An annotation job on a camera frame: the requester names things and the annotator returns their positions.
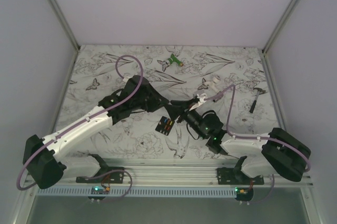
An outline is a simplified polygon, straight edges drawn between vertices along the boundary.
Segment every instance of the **wire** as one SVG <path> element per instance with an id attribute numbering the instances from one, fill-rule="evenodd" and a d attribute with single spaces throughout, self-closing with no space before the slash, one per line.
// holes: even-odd
<path id="1" fill-rule="evenodd" d="M 218 99 L 218 98 L 221 98 L 221 97 L 223 96 L 223 94 L 224 94 L 227 90 L 231 89 L 233 86 L 235 87 L 235 85 L 230 85 L 229 87 L 223 89 L 221 92 L 217 93 L 216 95 L 214 95 L 214 96 L 212 96 L 212 97 L 210 97 L 210 98 L 206 98 L 206 99 L 204 99 L 204 100 L 212 100 L 212 99 Z"/>
<path id="2" fill-rule="evenodd" d="M 259 199 L 257 201 L 249 201 L 249 204 L 256 204 L 256 203 L 264 202 L 265 200 L 267 200 L 267 198 L 270 197 L 270 195 L 272 194 L 274 188 L 275 188 L 275 177 L 272 174 L 272 185 L 270 187 L 270 190 L 269 190 L 268 194 L 263 199 Z"/>
<path id="3" fill-rule="evenodd" d="M 105 177 L 109 174 L 116 173 L 116 172 L 122 172 L 124 174 L 127 174 L 128 177 L 130 178 L 130 185 L 129 185 L 128 189 L 122 195 L 114 198 L 113 200 L 105 200 L 104 201 L 104 202 L 111 202 L 111 201 L 116 201 L 116 200 L 124 198 L 131 191 L 133 180 L 132 180 L 131 174 L 128 173 L 128 171 L 126 171 L 126 170 L 111 170 L 111 171 L 108 171 L 108 172 L 106 172 L 104 174 L 101 174 L 99 176 L 96 176 L 96 177 L 81 177 L 81 178 L 84 178 L 85 180 L 92 180 L 92 179 L 102 178 L 102 177 Z"/>
<path id="4" fill-rule="evenodd" d="M 16 180 L 16 188 L 20 191 L 24 191 L 24 190 L 28 190 L 30 188 L 32 188 L 34 185 L 36 185 L 36 182 L 32 183 L 31 185 L 29 186 L 26 186 L 26 187 L 21 187 L 20 185 L 20 182 L 21 182 L 21 178 L 22 178 L 22 175 L 23 173 L 25 172 L 27 166 L 31 163 L 31 161 L 42 151 L 44 150 L 45 148 L 47 148 L 50 144 L 52 144 L 54 142 L 54 140 L 50 140 L 49 142 L 47 142 L 45 145 L 41 146 L 37 151 L 35 151 L 28 159 L 27 161 L 25 162 L 25 164 L 23 165 L 18 177 L 17 177 L 17 180 Z"/>
<path id="5" fill-rule="evenodd" d="M 208 110 L 208 111 L 206 111 L 202 114 L 201 118 L 204 118 L 208 114 L 215 114 L 216 115 L 216 112 L 214 110 Z"/>
<path id="6" fill-rule="evenodd" d="M 251 182 L 250 182 L 249 190 L 253 189 L 253 186 L 254 186 L 254 182 L 253 182 L 253 179 L 251 178 Z"/>
<path id="7" fill-rule="evenodd" d="M 190 132 L 190 129 L 189 129 L 189 124 L 188 123 L 186 123 L 186 129 L 187 129 L 187 132 L 189 132 L 189 134 L 192 136 L 192 138 L 194 139 L 194 140 L 198 140 L 199 138 L 200 138 L 200 135 L 198 135 L 198 138 L 194 138 L 194 136 L 191 134 L 191 132 Z"/>
<path id="8" fill-rule="evenodd" d="M 132 96 L 135 95 L 135 93 L 138 91 L 138 89 L 140 88 L 141 84 L 142 84 L 142 81 L 143 81 L 143 76 L 144 76 L 144 70 L 143 70 L 143 66 L 142 66 L 142 63 L 135 57 L 135 56 L 132 56 L 132 55 L 123 55 L 121 57 L 119 57 L 117 60 L 116 60 L 116 64 L 115 64 L 115 67 L 116 67 L 116 72 L 117 74 L 123 78 L 123 76 L 121 75 L 121 73 L 118 71 L 118 62 L 123 59 L 124 57 L 130 57 L 130 58 L 133 58 L 138 64 L 139 64 L 139 67 L 140 67 L 140 70 L 141 70 L 141 75 L 140 75 L 140 79 L 139 79 L 139 82 L 136 86 L 136 88 L 132 91 L 132 93 L 130 93 L 125 99 L 123 99 L 122 101 L 116 103 L 115 105 L 112 105 L 111 107 L 108 107 L 106 109 L 103 109 L 97 113 L 94 113 L 93 115 L 89 116 L 89 119 L 93 119 L 94 117 L 102 114 L 102 113 L 105 113 L 111 109 L 114 109 L 115 107 L 118 107 L 120 106 L 121 104 L 127 102 Z M 20 183 L 21 183 L 21 179 L 22 179 L 22 176 L 23 176 L 23 173 L 25 172 L 26 168 L 28 167 L 28 165 L 31 163 L 31 161 L 42 151 L 44 150 L 45 148 L 47 148 L 50 144 L 52 144 L 53 142 L 57 141 L 58 139 L 60 139 L 62 136 L 64 136 L 66 133 L 70 132 L 71 130 L 73 130 L 74 128 L 80 126 L 81 124 L 87 122 L 86 119 L 83 119 L 83 120 L 80 120 L 79 122 L 75 123 L 74 125 L 72 125 L 71 127 L 67 128 L 66 130 L 64 130 L 63 132 L 61 132 L 59 135 L 56 136 L 56 140 L 50 140 L 49 142 L 47 142 L 46 144 L 44 144 L 43 146 L 41 146 L 37 151 L 35 151 L 28 159 L 27 161 L 25 162 L 25 164 L 23 165 L 22 169 L 20 170 L 19 172 L 19 175 L 17 176 L 17 179 L 16 179 L 16 188 L 20 191 L 24 191 L 24 190 L 28 190 L 30 188 L 32 188 L 34 185 L 36 185 L 36 183 L 32 183 L 31 185 L 27 186 L 27 187 L 21 187 Z"/>
<path id="9" fill-rule="evenodd" d="M 220 93 L 224 93 L 225 91 L 229 90 L 230 88 L 233 89 L 233 94 L 232 94 L 232 100 L 231 100 L 231 104 L 230 104 L 230 108 L 228 111 L 228 116 L 227 116 L 227 122 L 226 122 L 226 130 L 227 130 L 227 134 L 229 134 L 231 137 L 233 138 L 237 138 L 237 139 L 243 139 L 243 140 L 257 140 L 258 135 L 256 136 L 237 136 L 236 134 L 233 134 L 230 132 L 229 129 L 229 122 L 230 122 L 230 116 L 231 116 L 231 111 L 232 111 L 232 107 L 233 107 L 233 102 L 234 102 L 234 95 L 235 95 L 235 85 L 230 85 L 229 87 L 225 88 L 223 91 L 221 91 Z M 286 142 L 280 141 L 278 139 L 275 138 L 271 138 L 271 137 L 265 137 L 265 136 L 260 136 L 260 140 L 268 140 L 268 141 L 273 141 L 276 142 L 278 144 L 281 144 L 285 147 L 287 147 L 288 149 L 291 149 L 293 152 L 295 152 L 296 154 L 298 154 L 301 158 L 303 158 L 303 160 L 306 162 L 306 169 L 304 170 L 305 172 L 308 172 L 311 168 L 311 163 L 309 161 L 309 159 L 307 159 L 307 157 L 305 155 L 303 155 L 300 151 L 298 151 L 297 149 L 295 149 L 293 146 L 287 144 Z"/>
<path id="10" fill-rule="evenodd" d="M 103 184 L 104 184 L 104 181 L 105 181 L 106 179 L 108 179 L 108 186 L 110 186 L 110 174 L 109 174 L 109 175 L 106 175 L 106 177 L 102 179 L 102 181 L 101 181 L 101 186 L 102 186 L 102 187 L 104 187 Z"/>

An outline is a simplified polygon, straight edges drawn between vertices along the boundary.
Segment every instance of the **green toy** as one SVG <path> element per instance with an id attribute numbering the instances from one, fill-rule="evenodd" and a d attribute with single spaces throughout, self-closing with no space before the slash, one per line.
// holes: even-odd
<path id="1" fill-rule="evenodd" d="M 163 72 L 166 71 L 166 69 L 171 65 L 173 64 L 173 62 L 176 62 L 179 66 L 184 66 L 184 64 L 179 61 L 179 59 L 176 58 L 176 56 L 174 56 L 174 54 L 172 53 L 171 56 L 165 60 L 165 61 L 160 61 L 160 60 L 157 60 L 158 63 L 160 63 L 163 67 Z"/>

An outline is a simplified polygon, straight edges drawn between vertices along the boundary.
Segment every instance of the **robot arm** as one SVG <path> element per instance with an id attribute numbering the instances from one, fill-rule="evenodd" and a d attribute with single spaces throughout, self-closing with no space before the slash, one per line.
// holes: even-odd
<path id="1" fill-rule="evenodd" d="M 98 103 L 98 106 L 95 106 L 85 116 L 62 130 L 47 135 L 42 139 L 34 135 L 26 141 L 23 164 L 39 148 L 47 145 L 27 166 L 27 170 L 41 189 L 56 184 L 61 178 L 91 177 L 96 174 L 100 166 L 95 158 L 87 157 L 78 160 L 79 158 L 66 158 L 66 155 L 82 140 L 104 128 L 115 125 L 120 120 L 130 116 L 133 111 L 142 109 L 146 112 L 154 112 L 169 103 L 150 85 L 147 79 L 143 78 L 138 91 L 128 101 L 105 111 L 130 95 L 139 80 L 140 76 L 133 76 L 127 81 L 122 90 L 104 97 Z M 97 113 L 99 115 L 91 118 L 92 115 Z"/>
<path id="2" fill-rule="evenodd" d="M 41 189 L 56 184 L 62 178 L 92 177 L 101 171 L 102 159 L 98 156 L 66 158 L 66 155 L 82 140 L 115 125 L 127 118 L 133 111 L 142 109 L 148 113 L 165 107 L 170 118 L 185 120 L 202 139 L 208 139 L 207 146 L 214 153 L 239 158 L 236 176 L 253 178 L 257 175 L 278 173 L 291 181 L 300 181 L 305 170 L 305 161 L 292 150 L 268 140 L 239 140 L 222 129 L 224 124 L 212 110 L 199 115 L 193 109 L 198 98 L 188 101 L 170 101 L 162 97 L 143 78 L 138 91 L 120 106 L 113 105 L 125 100 L 136 88 L 140 76 L 130 78 L 125 87 L 104 97 L 89 113 L 53 134 L 39 138 L 36 135 L 26 141 L 23 163 L 32 159 L 27 170 Z M 281 129 L 269 134 L 299 150 L 307 158 L 310 150 Z"/>

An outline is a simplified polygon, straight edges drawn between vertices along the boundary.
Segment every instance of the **white object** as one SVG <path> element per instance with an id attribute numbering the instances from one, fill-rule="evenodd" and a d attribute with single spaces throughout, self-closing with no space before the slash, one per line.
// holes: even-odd
<path id="1" fill-rule="evenodd" d="M 61 161 L 66 156 L 66 154 L 82 140 L 112 125 L 112 118 L 107 116 L 107 112 L 104 112 L 93 119 L 89 119 L 91 115 L 102 111 L 103 109 L 103 107 L 95 106 L 89 113 L 87 113 L 85 116 L 78 119 L 77 121 L 71 123 L 69 126 L 44 137 L 43 144 L 46 144 L 50 140 L 55 140 L 57 135 L 70 128 L 77 122 L 83 119 L 87 120 L 87 122 L 77 126 L 47 147 L 48 150 L 55 151 L 54 158 L 56 159 L 56 161 Z"/>
<path id="2" fill-rule="evenodd" d="M 198 94 L 197 95 L 199 101 L 198 103 L 194 104 L 191 108 L 190 108 L 190 111 L 196 109 L 197 107 L 200 107 L 202 104 L 204 104 L 206 102 L 206 98 L 207 98 L 207 94 L 206 93 L 203 93 L 203 94 Z"/>
<path id="3" fill-rule="evenodd" d="M 255 135 L 256 140 L 239 139 L 236 135 L 231 137 L 228 134 L 225 134 L 222 138 L 221 147 L 229 155 L 238 158 L 247 156 L 242 163 L 241 171 L 250 178 L 260 175 L 277 174 L 276 170 L 261 153 L 262 146 L 268 142 L 268 140 L 258 140 L 261 136 L 268 137 L 269 135 Z"/>
<path id="4" fill-rule="evenodd" d="M 123 78 L 123 82 L 127 82 L 130 78 L 132 78 L 131 76 L 125 75 Z"/>
<path id="5" fill-rule="evenodd" d="M 63 158 L 62 164 L 67 167 L 62 179 L 93 177 L 100 169 L 98 161 L 92 156 Z"/>
<path id="6" fill-rule="evenodd" d="M 211 88 L 213 91 L 215 91 L 216 93 L 220 92 L 219 89 L 217 89 L 217 87 L 215 86 L 220 80 L 216 77 L 213 77 L 212 81 L 205 81 L 204 85 L 208 86 L 209 88 Z"/>

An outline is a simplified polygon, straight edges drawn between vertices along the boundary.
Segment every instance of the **white wall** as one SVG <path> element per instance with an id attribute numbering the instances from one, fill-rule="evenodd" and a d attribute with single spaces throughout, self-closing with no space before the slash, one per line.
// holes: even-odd
<path id="1" fill-rule="evenodd" d="M 80 44 L 263 48 L 290 0 L 57 0 Z"/>
<path id="2" fill-rule="evenodd" d="M 286 124 L 312 150 L 312 175 L 337 220 L 337 0 L 301 0 L 268 54 Z"/>
<path id="3" fill-rule="evenodd" d="M 47 0 L 0 0 L 0 223 L 9 223 L 25 141 L 51 127 L 73 48 Z"/>

